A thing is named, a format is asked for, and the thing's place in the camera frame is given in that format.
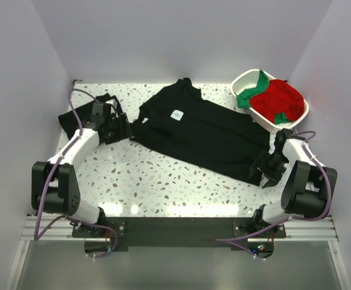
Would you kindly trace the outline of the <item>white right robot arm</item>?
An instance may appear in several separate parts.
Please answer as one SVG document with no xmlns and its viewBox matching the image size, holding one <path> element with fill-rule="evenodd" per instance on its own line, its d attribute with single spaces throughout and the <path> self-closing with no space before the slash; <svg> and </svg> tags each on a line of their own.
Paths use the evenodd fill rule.
<svg viewBox="0 0 351 290">
<path fill-rule="evenodd" d="M 329 213 L 338 173 L 317 159 L 308 141 L 293 130 L 282 129 L 275 135 L 273 153 L 262 152 L 250 167 L 250 177 L 261 173 L 266 178 L 265 189 L 276 186 L 286 166 L 292 165 L 280 200 L 261 205 L 246 223 L 250 235 L 276 231 L 292 219 L 317 221 Z"/>
</svg>

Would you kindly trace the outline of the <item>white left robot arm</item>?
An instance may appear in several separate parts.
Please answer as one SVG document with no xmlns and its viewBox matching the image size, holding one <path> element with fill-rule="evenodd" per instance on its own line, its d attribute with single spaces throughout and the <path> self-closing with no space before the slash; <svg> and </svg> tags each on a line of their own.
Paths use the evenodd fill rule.
<svg viewBox="0 0 351 290">
<path fill-rule="evenodd" d="M 127 115 L 119 100 L 106 94 L 61 115 L 59 121 L 69 141 L 48 161 L 33 165 L 31 206 L 39 213 L 63 214 L 97 224 L 104 212 L 82 199 L 77 170 L 99 145 L 132 137 Z"/>
</svg>

